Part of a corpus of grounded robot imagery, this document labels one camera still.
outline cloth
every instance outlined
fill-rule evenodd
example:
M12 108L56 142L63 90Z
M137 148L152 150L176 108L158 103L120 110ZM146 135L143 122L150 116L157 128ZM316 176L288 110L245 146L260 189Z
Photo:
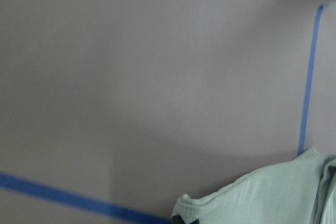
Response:
M314 147L201 199L177 200L173 224L336 224L336 156Z

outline folded cloth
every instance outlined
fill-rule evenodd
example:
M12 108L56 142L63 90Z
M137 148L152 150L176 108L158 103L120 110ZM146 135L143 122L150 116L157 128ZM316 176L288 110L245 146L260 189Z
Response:
M336 155L314 147L201 199L177 200L172 224L336 224Z

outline blue tape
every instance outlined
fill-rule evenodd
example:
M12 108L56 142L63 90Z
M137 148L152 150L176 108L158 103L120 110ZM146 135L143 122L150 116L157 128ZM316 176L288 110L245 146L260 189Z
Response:
M321 5L315 17L313 38L311 42L310 49L310 57L309 57L309 65L308 65L308 73L307 73L307 82L306 82L306 92L304 95L303 102L303 110L302 110L302 118L301 118L301 129L300 129L300 137L299 137L299 146L298 146L298 156L303 153L304 142L306 140L306 129L307 129L307 120L308 120L308 111L309 111L309 100L310 100L310 91L311 91L311 83L313 79L313 70L314 70L314 62L315 62L315 54L316 54L316 45L317 38L319 33L320 20L322 16L323 9L326 8L327 5Z
M161 217L123 208L108 202L42 185L2 172L0 172L0 187L130 222L141 224L170 224L169 220Z

